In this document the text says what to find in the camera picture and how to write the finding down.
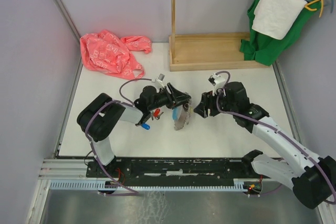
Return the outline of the red tag key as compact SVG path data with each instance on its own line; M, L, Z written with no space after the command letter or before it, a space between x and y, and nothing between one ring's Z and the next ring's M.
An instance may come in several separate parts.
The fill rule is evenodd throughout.
M161 109L156 109L155 111L151 112L151 119L152 120L159 120L164 112Z

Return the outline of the silver key holder blue handle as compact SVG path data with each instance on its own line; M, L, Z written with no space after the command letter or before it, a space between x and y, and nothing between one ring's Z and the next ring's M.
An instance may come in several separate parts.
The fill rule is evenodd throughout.
M188 125L192 112L192 100L188 103L184 103L173 109L172 118L174 121L174 129L176 131L181 130L184 126Z

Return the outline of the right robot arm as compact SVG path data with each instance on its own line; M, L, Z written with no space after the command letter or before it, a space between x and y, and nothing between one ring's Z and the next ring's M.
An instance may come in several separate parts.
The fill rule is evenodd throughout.
M335 160L304 147L290 137L261 106L251 103L241 82L209 78L213 90L202 94L194 112L203 118L220 113L232 115L236 123L275 150L283 161L276 161L261 151L245 155L241 172L246 177L265 175L292 190L307 208L314 209L322 202L334 205Z

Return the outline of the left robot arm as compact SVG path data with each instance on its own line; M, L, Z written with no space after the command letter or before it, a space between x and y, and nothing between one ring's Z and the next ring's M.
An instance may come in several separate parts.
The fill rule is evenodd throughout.
M98 171L105 177L116 171L113 162L115 154L112 150L109 135L119 121L128 122L150 129L149 119L157 118L154 111L162 107L168 109L186 109L192 101L191 96L174 88L170 83L156 88L146 86L133 105L112 99L105 93L97 96L77 117L77 124L85 133L98 165Z

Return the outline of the green shirt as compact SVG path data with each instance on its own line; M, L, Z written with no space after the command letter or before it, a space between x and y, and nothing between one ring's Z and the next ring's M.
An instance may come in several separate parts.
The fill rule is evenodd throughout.
M315 13L320 11L321 2L310 0L309 2L312 4L309 6L305 5L304 9L300 12L292 27L282 40L273 39L252 29L252 24L255 18L254 10L258 2L259 0L254 0L247 10L250 37L248 40L241 40L240 52L244 54L245 61L254 60L262 65L271 66L284 50L291 47L299 39L305 24Z

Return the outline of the pink patterned cloth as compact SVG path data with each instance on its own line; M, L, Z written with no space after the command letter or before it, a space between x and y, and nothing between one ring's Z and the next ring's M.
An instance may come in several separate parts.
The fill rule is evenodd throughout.
M108 30L85 34L80 38L81 60L90 71L125 80L144 77L143 66L133 52L152 52L152 42L146 36L119 38Z

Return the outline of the white towel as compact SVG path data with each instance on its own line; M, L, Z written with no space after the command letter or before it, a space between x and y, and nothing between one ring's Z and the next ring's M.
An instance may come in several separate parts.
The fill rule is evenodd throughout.
M252 29L282 40L307 3L305 0L259 0Z

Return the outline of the wooden rack frame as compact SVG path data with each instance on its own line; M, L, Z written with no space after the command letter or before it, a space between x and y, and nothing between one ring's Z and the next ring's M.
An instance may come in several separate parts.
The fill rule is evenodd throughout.
M176 0L171 0L171 31L170 71L265 67L254 60L245 61L239 51L241 40L248 39L249 33L176 34Z

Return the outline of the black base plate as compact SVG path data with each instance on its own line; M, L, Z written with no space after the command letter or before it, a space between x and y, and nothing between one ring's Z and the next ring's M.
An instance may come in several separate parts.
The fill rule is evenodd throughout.
M241 158L117 157L105 170L126 186L232 186L260 175Z

